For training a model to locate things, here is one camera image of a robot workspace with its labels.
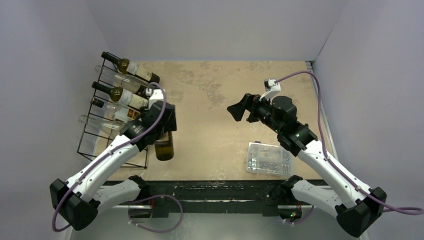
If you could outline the clear square bottle gold cap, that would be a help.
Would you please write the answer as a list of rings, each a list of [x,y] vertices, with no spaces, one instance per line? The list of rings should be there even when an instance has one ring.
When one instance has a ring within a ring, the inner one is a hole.
[[[98,108],[105,109],[114,121],[129,122],[135,120],[141,113],[128,106],[123,106],[119,103],[105,102],[96,97],[93,97],[90,103]]]

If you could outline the tall clear glass bottle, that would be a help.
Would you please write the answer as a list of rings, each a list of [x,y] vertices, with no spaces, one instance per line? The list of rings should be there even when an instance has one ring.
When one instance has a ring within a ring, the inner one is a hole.
[[[78,121],[82,124],[86,124],[90,127],[94,127],[106,134],[110,138],[115,138],[120,134],[120,130],[125,126],[125,122],[115,120],[105,120],[100,118],[94,118],[88,115],[80,115]]]

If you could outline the dark open-neck wine bottle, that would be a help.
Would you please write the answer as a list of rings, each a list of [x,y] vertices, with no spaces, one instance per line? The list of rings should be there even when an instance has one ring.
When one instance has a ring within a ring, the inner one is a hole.
[[[149,101],[146,98],[136,95],[131,91],[124,89],[123,87],[108,87],[95,81],[91,86],[94,89],[107,94],[113,102],[117,102],[121,105],[132,107],[138,110],[146,109],[149,106]]]

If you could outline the clear glass black-label bottle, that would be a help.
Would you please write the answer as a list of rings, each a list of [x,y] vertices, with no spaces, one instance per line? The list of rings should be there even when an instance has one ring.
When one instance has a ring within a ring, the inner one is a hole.
[[[135,76],[119,73],[101,65],[96,65],[94,70],[100,74],[100,79],[104,82],[113,83],[143,98],[147,96],[148,83]]]

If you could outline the dark green labelled wine bottle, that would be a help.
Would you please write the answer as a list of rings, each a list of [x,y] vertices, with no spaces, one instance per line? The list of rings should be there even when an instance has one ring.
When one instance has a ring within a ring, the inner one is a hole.
[[[122,74],[135,76],[147,83],[160,83],[160,77],[147,70],[143,66],[127,58],[119,58],[109,52],[102,52],[101,57],[116,65],[117,70]]]

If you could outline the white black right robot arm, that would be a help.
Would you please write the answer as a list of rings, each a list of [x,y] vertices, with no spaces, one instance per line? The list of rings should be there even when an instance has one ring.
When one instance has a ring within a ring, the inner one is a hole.
[[[309,126],[298,121],[297,107],[291,98],[277,96],[264,100],[246,93],[240,102],[228,106],[227,111],[237,122],[248,111],[247,122],[261,122],[273,130],[285,150],[310,166],[331,187],[326,191],[292,176],[280,191],[284,202],[309,203],[335,217],[339,226],[356,238],[382,215],[382,204],[387,199],[385,191],[355,177],[325,150]]]

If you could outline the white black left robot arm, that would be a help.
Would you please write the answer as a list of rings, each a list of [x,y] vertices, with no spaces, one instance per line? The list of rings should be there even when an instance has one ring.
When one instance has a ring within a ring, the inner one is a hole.
[[[59,233],[69,227],[82,230],[103,210],[120,203],[134,201],[138,205],[149,199],[147,186],[140,177],[130,177],[121,184],[102,188],[124,163],[166,132],[176,131],[176,107],[164,100],[152,104],[147,112],[127,122],[112,143],[85,168],[50,186],[54,213],[51,228]]]

